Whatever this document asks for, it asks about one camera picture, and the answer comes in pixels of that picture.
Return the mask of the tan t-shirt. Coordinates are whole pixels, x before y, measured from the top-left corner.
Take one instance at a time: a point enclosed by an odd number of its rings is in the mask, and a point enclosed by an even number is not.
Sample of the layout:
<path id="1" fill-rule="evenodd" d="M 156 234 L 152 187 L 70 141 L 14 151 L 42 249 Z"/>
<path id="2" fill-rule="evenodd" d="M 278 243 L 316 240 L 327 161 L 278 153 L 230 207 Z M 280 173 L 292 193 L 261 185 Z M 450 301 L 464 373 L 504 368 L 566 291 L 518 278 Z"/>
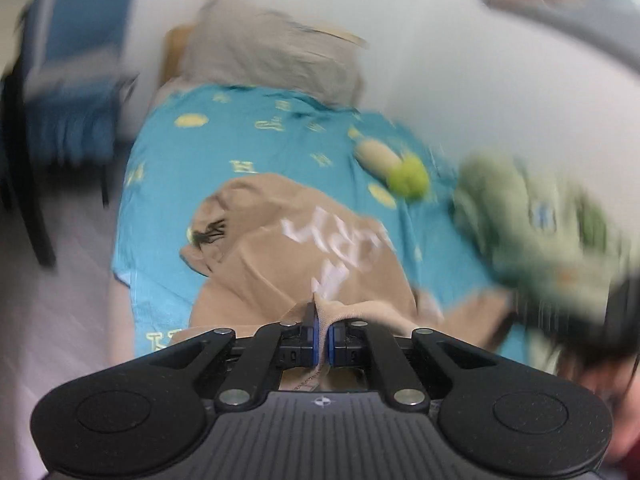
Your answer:
<path id="1" fill-rule="evenodd" d="M 381 222 L 277 174 L 226 182 L 201 202 L 190 230 L 180 255 L 206 282 L 175 344 L 221 327 L 250 337 L 267 324 L 301 321 L 308 304 L 321 341 L 331 324 L 360 318 L 395 336 L 426 327 L 494 351 L 512 324 L 501 289 L 440 312 L 409 284 Z"/>

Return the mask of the turquoise patterned bed sheet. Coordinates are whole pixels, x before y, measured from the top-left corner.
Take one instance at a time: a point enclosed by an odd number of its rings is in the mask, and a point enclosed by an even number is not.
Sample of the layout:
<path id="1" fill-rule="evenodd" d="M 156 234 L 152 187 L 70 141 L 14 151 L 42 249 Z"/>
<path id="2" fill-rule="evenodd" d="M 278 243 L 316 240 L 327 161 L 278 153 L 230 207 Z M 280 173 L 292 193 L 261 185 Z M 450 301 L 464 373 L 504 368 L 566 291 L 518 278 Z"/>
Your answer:
<path id="1" fill-rule="evenodd" d="M 431 179 L 422 200 L 393 194 L 359 165 L 354 149 L 365 138 L 422 159 Z M 195 211 L 226 182 L 256 174 L 315 188 L 381 222 L 409 284 L 428 292 L 442 313 L 498 289 L 454 227 L 454 168 L 403 126 L 378 113 L 332 110 L 296 91 L 168 84 L 126 167 L 112 262 L 114 361 L 166 348 L 188 328 L 206 282 L 180 255 Z M 494 351 L 525 362 L 524 333 L 511 325 Z"/>

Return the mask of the green and beige plush toy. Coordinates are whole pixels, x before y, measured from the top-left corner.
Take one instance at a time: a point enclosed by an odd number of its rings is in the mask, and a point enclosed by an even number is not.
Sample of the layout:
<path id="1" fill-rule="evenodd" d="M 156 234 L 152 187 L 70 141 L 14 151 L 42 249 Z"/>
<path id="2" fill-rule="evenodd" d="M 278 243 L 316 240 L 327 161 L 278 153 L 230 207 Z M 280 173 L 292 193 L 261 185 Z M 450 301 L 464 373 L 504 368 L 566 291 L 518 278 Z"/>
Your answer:
<path id="1" fill-rule="evenodd" d="M 430 190 L 427 169 L 413 152 L 398 154 L 379 140 L 365 138 L 357 142 L 354 156 L 364 170 L 405 200 L 422 200 Z"/>

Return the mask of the light green fleece blanket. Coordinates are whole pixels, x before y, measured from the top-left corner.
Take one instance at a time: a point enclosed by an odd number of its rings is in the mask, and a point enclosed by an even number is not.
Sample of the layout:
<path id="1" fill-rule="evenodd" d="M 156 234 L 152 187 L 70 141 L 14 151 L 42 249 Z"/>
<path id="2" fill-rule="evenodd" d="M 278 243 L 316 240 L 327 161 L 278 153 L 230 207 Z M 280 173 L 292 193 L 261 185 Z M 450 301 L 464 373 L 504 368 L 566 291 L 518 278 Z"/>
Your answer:
<path id="1" fill-rule="evenodd" d="M 452 200 L 454 223 L 499 280 L 590 322 L 604 321 L 611 288 L 638 270 L 638 236 L 562 174 L 472 155 Z"/>

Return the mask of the grey pillow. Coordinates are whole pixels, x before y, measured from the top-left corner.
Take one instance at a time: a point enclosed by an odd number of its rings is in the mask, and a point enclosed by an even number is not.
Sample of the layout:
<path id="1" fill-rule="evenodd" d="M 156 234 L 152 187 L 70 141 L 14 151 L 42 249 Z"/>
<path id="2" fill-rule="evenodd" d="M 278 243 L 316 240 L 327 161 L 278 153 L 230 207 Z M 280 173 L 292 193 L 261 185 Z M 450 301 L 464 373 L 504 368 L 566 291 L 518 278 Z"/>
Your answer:
<path id="1" fill-rule="evenodd" d="M 181 61 L 192 82 L 295 90 L 329 107 L 359 98 L 360 41 L 250 0 L 207 0 Z"/>

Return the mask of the blue covered chair near bed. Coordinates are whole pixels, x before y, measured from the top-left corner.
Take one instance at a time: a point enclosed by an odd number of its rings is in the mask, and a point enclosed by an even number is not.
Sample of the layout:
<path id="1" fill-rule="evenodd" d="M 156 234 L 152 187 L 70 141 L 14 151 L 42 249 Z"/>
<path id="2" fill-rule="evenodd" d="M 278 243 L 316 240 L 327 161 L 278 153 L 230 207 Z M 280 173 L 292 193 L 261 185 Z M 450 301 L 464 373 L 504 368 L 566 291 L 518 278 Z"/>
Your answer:
<path id="1" fill-rule="evenodd" d="M 90 165 L 107 203 L 122 106 L 137 76 L 122 54 L 132 0 L 32 0 L 15 61 L 1 78 L 1 200 L 15 204 L 40 266 L 55 254 L 35 171 Z"/>

